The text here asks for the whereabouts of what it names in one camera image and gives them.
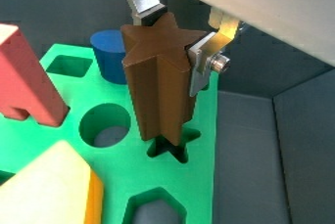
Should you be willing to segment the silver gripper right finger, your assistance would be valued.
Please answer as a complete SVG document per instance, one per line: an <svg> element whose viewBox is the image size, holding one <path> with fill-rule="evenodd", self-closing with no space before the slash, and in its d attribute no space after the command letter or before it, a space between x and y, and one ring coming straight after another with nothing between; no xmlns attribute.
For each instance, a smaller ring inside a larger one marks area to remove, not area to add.
<svg viewBox="0 0 335 224"><path fill-rule="evenodd" d="M214 28L187 50L191 63L190 96L207 85L210 73L220 73L230 64L230 59L222 55L222 48L234 39L239 20L218 8L211 7L207 24Z"/></svg>

